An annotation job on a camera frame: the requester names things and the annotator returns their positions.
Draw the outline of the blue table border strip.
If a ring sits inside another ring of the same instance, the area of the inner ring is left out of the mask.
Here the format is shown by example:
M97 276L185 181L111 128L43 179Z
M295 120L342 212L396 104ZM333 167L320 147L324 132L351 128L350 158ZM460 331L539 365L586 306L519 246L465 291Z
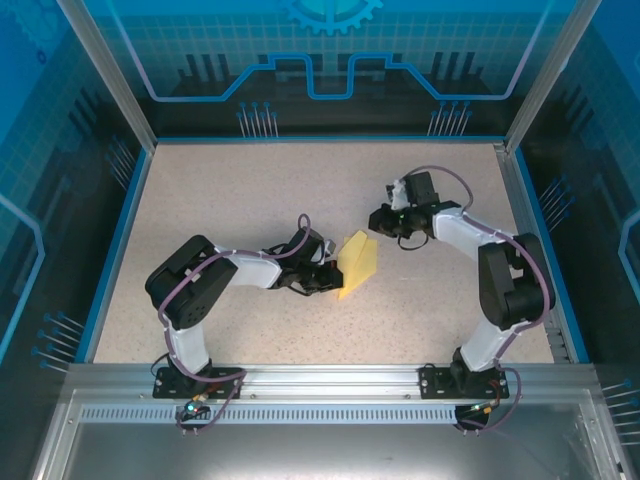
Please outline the blue table border strip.
M503 136L427 136L427 135L307 135L280 137L159 137L158 144L169 145L258 145L279 143L461 143L461 144L503 144Z
M544 220L542 207L534 183L520 148L514 153L514 164L522 180L526 197L531 207L532 217L543 245L551 280L556 292L556 305L549 318L557 319L565 341L568 358L571 363L588 364L591 362L585 342L571 303L566 283L563 279L557 255L555 253L549 228Z
M153 153L142 150L136 162L76 351L75 363L92 363L95 358L152 159Z

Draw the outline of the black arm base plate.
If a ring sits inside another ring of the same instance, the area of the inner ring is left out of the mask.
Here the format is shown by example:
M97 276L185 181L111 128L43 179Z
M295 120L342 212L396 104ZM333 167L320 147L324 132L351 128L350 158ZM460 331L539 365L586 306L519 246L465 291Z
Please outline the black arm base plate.
M462 364L425 364L417 370L423 400L492 400L510 397L506 375L495 368L470 372Z
M215 382L201 382L183 375L173 366L165 366L155 372L152 397L154 399L188 400L196 395L206 393L209 399L223 400L229 396L238 380L221 382L219 378L239 372L240 369L235 367L207 367L203 373L215 379Z

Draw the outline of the yellow cloth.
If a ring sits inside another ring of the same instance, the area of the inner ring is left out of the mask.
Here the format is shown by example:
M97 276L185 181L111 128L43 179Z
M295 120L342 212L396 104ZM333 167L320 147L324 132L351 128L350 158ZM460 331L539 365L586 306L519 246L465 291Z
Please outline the yellow cloth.
M337 266L343 274L343 286L338 299L342 300L377 271L378 242L359 230L351 237L344 238L344 245L338 253Z

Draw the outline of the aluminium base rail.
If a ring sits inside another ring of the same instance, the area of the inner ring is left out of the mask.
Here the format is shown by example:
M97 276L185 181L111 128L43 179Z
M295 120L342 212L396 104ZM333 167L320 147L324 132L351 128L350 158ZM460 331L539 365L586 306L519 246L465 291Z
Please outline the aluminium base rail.
M569 403L599 390L589 364L516 364L528 402ZM417 401L416 365L250 365L240 398L255 402ZM61 396L94 401L142 401L151 397L145 364L77 364L70 367Z

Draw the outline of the aluminium slotted rail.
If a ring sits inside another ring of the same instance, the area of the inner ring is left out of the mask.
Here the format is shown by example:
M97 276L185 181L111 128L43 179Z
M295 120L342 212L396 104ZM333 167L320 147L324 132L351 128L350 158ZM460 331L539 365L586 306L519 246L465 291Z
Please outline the aluminium slotted rail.
M495 143L494 149L517 231L519 233L534 233L538 237L542 246L543 259L550 274L551 285L555 293L555 305L545 317L543 325L550 344L551 355L555 363L578 363L579 359L576 356L564 311L563 297L556 286L552 262L546 252L544 228L537 220L535 205L528 194L518 161L507 152L503 143Z

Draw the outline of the aluminium frame post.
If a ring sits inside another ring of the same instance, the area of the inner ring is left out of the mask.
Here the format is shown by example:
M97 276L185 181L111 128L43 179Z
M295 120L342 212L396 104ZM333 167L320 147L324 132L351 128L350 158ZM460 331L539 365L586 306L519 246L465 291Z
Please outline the aluminium frame post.
M508 156L515 155L601 2L602 0L576 0L505 136L504 151Z
M82 0L56 0L141 146L154 154L157 138L115 57Z

